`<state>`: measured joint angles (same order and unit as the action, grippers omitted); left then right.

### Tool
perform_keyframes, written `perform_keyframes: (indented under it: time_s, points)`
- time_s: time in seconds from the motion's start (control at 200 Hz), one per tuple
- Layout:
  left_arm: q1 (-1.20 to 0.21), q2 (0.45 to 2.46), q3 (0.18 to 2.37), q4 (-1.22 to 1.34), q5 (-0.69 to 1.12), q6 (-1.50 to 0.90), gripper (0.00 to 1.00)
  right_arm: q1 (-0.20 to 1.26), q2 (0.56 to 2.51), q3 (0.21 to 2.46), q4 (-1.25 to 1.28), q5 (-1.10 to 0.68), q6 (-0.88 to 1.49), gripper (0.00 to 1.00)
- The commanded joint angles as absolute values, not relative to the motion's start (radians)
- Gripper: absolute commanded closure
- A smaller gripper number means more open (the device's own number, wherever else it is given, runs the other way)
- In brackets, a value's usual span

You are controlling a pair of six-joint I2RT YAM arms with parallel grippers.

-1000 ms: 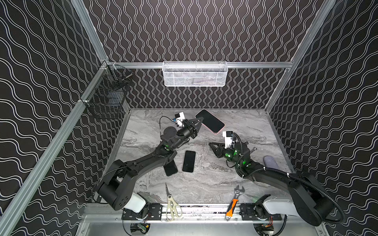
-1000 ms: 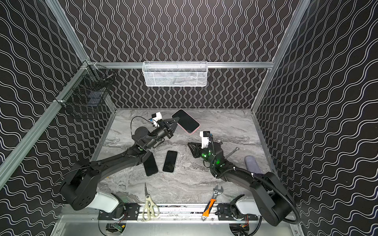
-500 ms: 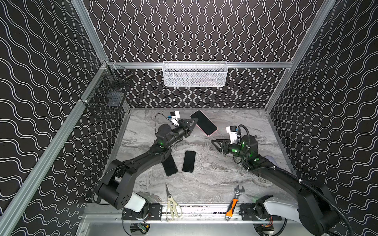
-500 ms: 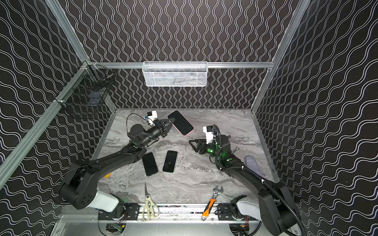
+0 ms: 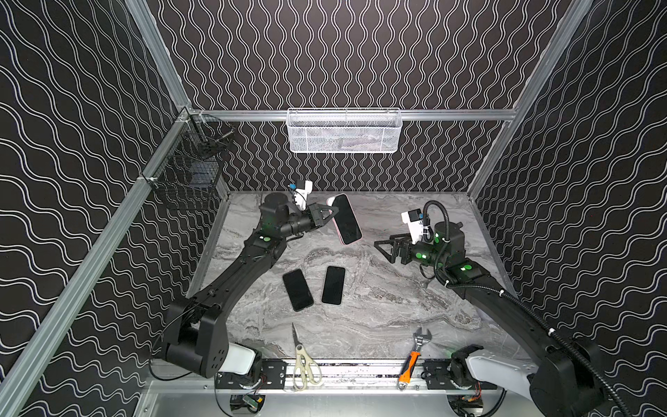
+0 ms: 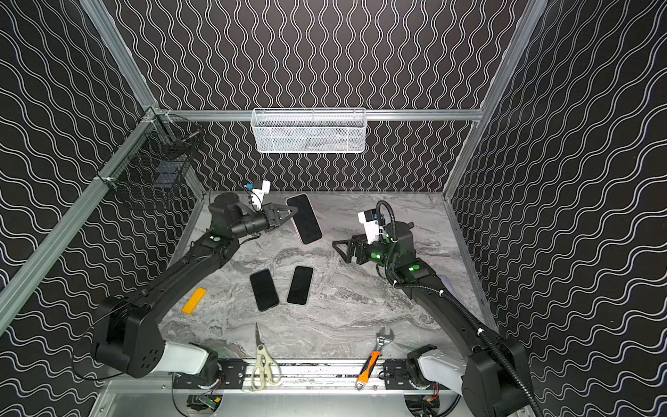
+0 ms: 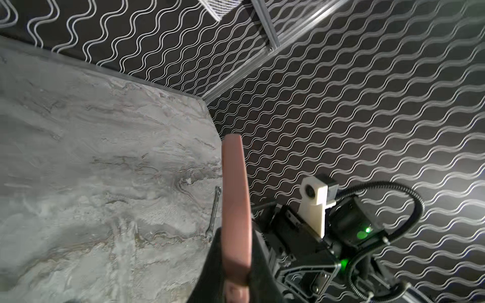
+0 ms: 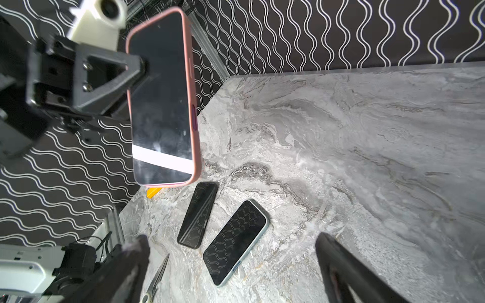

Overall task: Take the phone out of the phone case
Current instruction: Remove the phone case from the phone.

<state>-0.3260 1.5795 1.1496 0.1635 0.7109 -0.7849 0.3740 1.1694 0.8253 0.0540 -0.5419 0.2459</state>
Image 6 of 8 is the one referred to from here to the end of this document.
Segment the phone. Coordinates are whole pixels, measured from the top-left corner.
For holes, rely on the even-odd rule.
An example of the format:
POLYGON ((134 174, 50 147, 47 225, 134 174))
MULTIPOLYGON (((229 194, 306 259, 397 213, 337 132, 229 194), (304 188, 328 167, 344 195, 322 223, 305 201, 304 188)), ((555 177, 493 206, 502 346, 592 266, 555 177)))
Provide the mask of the phone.
POLYGON ((297 213, 292 217, 292 220, 303 245, 316 243, 323 238, 321 226, 308 195, 290 196, 286 200, 286 204, 297 208, 297 213))

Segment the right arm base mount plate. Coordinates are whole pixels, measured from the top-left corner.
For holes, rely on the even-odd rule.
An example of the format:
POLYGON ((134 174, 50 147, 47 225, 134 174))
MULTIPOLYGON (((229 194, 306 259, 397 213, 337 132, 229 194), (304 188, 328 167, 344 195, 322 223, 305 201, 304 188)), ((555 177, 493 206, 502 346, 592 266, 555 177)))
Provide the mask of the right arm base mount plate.
POLYGON ((442 362, 426 360, 387 360, 379 377, 387 390, 428 389, 432 385, 461 393, 462 382, 458 368, 442 362))

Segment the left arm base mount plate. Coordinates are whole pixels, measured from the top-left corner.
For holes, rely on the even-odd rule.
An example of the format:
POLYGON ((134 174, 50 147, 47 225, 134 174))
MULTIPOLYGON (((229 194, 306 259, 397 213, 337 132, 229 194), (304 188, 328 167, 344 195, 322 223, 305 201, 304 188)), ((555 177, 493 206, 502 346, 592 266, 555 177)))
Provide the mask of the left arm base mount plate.
POLYGON ((219 359, 207 363, 198 375, 177 374, 173 389, 241 389, 246 379, 248 363, 242 359, 219 359))

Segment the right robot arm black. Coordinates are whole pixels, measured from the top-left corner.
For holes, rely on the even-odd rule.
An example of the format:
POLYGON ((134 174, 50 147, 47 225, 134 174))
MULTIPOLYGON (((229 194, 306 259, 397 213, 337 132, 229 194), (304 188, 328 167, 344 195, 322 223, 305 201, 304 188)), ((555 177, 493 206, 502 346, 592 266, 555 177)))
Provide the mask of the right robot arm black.
POLYGON ((333 242, 333 248, 346 263, 383 267, 388 284, 423 307, 445 331, 465 360, 456 384, 474 416, 508 416, 525 406, 542 416, 526 349, 486 326, 446 288, 436 270, 418 257, 412 228, 411 222, 395 222, 389 236, 376 242, 356 235, 333 242))

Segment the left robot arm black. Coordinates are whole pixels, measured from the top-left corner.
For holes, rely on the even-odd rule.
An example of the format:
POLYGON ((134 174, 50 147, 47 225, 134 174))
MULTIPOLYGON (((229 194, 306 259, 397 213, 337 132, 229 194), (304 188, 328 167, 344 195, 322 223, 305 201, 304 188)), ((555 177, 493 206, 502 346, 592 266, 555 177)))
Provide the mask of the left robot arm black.
POLYGON ((241 238, 277 229, 299 210, 275 203, 255 210, 238 195, 223 193, 209 211, 209 228, 180 260, 148 285, 130 295, 111 296, 98 306, 90 349, 94 360, 134 378, 168 372, 192 375, 204 387, 219 381, 217 352, 167 342, 158 325, 191 288, 233 258, 241 238))

